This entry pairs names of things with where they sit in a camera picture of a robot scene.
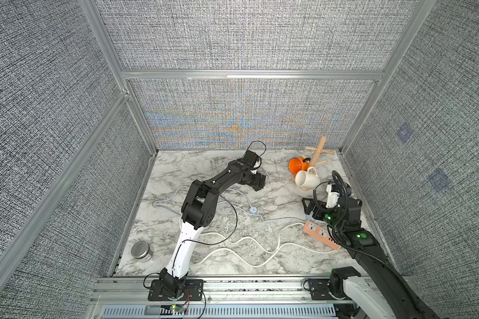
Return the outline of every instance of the mug handle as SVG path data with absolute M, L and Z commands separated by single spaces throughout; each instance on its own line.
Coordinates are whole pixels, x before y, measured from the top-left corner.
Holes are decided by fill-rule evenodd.
M 319 176 L 318 176 L 318 171 L 316 171 L 316 168 L 315 168 L 314 166 L 309 167 L 309 168 L 307 169 L 307 173 L 310 174 L 310 173 L 311 173 L 311 172 L 310 172 L 311 169 L 313 169 L 313 170 L 314 170 L 314 174 L 316 174 L 316 176 L 319 177 Z

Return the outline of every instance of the stainless steel jar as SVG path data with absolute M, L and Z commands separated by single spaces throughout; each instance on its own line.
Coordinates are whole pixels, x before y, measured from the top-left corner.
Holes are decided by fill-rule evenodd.
M 153 257 L 153 250 L 145 241 L 139 241 L 131 247 L 131 255 L 140 262 L 146 262 Z

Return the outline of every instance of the marble countertop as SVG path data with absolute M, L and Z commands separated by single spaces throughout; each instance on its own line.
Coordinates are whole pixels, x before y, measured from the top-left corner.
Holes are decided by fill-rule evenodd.
M 174 251 L 181 220 L 181 204 L 186 196 L 187 188 L 181 188 L 170 202 L 156 204 L 168 209 L 153 207 L 153 201 L 170 198 L 174 191 L 182 185 L 189 186 L 193 180 L 206 180 L 221 172 L 227 163 L 243 155 L 244 150 L 184 150 L 160 151 L 151 173 L 141 205 L 130 231 L 128 241 L 122 254 L 115 276 L 145 276 L 163 269 Z M 303 191 L 293 181 L 287 169 L 287 162 L 292 157 L 303 153 L 298 150 L 268 150 L 262 156 L 260 171 L 268 175 L 265 187 L 254 191 L 247 185 L 235 184 L 231 188 L 246 194 L 253 206 L 265 220 L 280 217 L 296 217 L 305 219 L 302 197 L 312 197 L 312 191 Z M 344 169 L 336 155 L 321 155 L 319 161 L 326 164 L 317 167 L 321 181 L 330 179 L 332 170 L 336 170 L 347 181 Z M 226 191 L 223 196 L 234 205 L 249 210 L 249 205 L 242 195 Z M 325 187 L 318 197 L 326 200 Z M 280 229 L 297 223 L 298 220 L 279 220 L 263 222 L 259 216 L 251 216 L 237 210 L 238 225 L 230 238 L 232 241 L 251 236 L 266 250 L 273 251 L 277 246 Z M 362 214 L 362 226 L 370 229 Z M 217 206 L 217 213 L 203 233 L 218 232 L 228 236 L 234 229 L 236 216 L 229 204 Z M 294 242 L 317 251 L 329 251 L 331 248 L 320 243 L 302 231 L 303 225 L 290 226 L 280 233 L 280 242 Z M 131 256 L 134 243 L 143 240 L 154 250 L 153 257 L 147 262 L 139 262 Z M 199 240 L 218 242 L 222 238 L 217 235 L 201 235 Z M 272 255 L 263 251 L 253 240 L 243 240 L 237 244 L 224 242 L 216 246 L 197 244 L 192 256 L 192 263 L 201 261 L 210 252 L 228 247 L 252 265 L 264 263 Z M 350 258 L 345 249 L 331 253 L 319 254 L 301 247 L 286 245 L 264 266 L 252 267 L 243 263 L 232 252 L 218 251 L 199 265 L 190 265 L 192 275 L 233 275 L 233 274 L 325 274 L 336 267 L 354 266 L 362 273 L 365 271 Z

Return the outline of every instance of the power strip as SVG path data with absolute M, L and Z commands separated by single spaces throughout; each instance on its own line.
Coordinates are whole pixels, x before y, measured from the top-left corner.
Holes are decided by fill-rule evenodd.
M 313 223 L 310 220 L 307 220 L 307 222 L 305 223 L 305 226 L 303 227 L 303 232 L 311 235 L 315 239 L 319 240 L 320 242 L 322 242 L 326 246 L 331 247 L 334 250 L 338 250 L 341 247 L 330 238 L 330 235 L 325 228 Z

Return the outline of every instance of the gray textured wall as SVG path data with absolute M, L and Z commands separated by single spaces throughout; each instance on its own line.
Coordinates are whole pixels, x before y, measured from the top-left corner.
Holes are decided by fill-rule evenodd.
M 346 160 L 424 300 L 479 318 L 479 1 L 437 2 Z
M 96 0 L 124 69 L 383 70 L 418 0 Z M 136 81 L 160 148 L 339 147 L 367 81 Z
M 124 68 L 383 69 L 418 0 L 96 0 Z
M 118 93 L 77 0 L 0 1 L 0 255 Z
M 150 156 L 124 106 L 1 292 L 0 319 L 83 316 Z
M 131 80 L 159 148 L 338 148 L 370 80 Z

